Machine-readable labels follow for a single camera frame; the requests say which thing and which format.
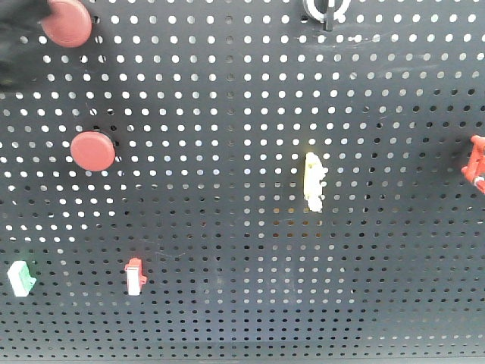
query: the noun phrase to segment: red clamp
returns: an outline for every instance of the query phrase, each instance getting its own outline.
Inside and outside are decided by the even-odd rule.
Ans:
[[[474,135],[471,138],[471,142],[474,144],[474,147],[471,151],[468,165],[462,168],[462,173],[480,192],[485,193],[485,179],[483,178],[485,174],[485,156],[483,155],[485,151],[485,137]]]
[[[127,273],[127,285],[129,296],[139,296],[142,292],[142,286],[146,283],[146,277],[142,275],[142,260],[132,258],[124,266]]]

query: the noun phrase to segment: red peg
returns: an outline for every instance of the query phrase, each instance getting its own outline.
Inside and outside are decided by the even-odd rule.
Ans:
[[[52,14],[42,20],[46,36],[55,44],[75,48],[91,36],[91,15],[78,0],[48,0]]]
[[[465,178],[475,185],[480,192],[485,193],[485,157],[483,152],[485,151],[485,137],[474,135],[471,138],[471,142],[474,144],[471,151],[468,165],[462,168],[462,173]]]
[[[113,142],[98,131],[77,134],[70,143],[70,154],[81,168],[93,172],[109,168],[115,157]]]

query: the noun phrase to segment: red round button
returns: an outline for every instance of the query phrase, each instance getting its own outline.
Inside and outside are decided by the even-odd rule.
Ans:
[[[83,45],[91,35],[89,12],[78,0],[48,0],[52,14],[42,20],[42,28],[55,44],[74,48]]]
[[[114,146],[111,139],[98,131],[85,131],[70,143],[74,161],[88,171],[103,171],[114,162]]]

